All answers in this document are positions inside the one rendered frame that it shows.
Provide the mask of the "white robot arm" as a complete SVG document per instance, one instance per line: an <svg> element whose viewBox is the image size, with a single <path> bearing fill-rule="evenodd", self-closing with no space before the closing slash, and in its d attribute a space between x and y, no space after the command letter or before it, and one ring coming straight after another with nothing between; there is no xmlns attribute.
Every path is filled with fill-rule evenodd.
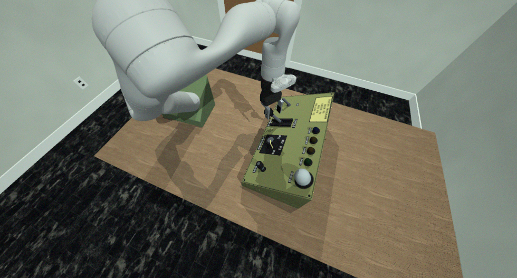
<svg viewBox="0 0 517 278"><path fill-rule="evenodd" d="M293 1L238 4L201 50L168 0L96 0L92 10L95 35L112 58L129 113L138 121L196 111L198 95L180 90L272 33L279 37L263 42L262 62L281 67L299 19Z"/></svg>

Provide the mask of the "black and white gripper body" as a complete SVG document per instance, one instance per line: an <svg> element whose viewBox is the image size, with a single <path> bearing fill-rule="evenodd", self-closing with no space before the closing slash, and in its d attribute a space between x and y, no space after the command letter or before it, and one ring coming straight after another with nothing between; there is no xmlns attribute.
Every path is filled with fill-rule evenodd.
<svg viewBox="0 0 517 278"><path fill-rule="evenodd" d="M260 76L262 89L260 101L265 106L281 100L281 91L296 82L294 75L285 75L285 64L278 68L271 68L262 62Z"/></svg>

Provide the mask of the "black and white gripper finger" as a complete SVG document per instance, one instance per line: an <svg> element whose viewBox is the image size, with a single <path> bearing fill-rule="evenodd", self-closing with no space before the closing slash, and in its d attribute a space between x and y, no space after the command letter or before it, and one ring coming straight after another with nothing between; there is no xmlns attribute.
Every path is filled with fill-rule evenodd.
<svg viewBox="0 0 517 278"><path fill-rule="evenodd" d="M284 101L282 99L278 101L278 105L277 105L277 112L278 113L281 113L283 103L284 103Z"/></svg>
<svg viewBox="0 0 517 278"><path fill-rule="evenodd" d="M262 105L264 106L264 108L265 108L265 117L266 117L267 119L270 119L270 108L269 108L269 106L265 106L262 102L261 102L261 104L262 104Z"/></svg>

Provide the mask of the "olive green console housing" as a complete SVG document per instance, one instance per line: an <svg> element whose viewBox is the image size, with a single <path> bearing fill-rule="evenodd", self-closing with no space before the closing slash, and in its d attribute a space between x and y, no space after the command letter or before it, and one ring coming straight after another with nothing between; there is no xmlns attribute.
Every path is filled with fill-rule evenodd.
<svg viewBox="0 0 517 278"><path fill-rule="evenodd" d="M299 209L312 200L334 92L281 97L242 186Z"/></svg>

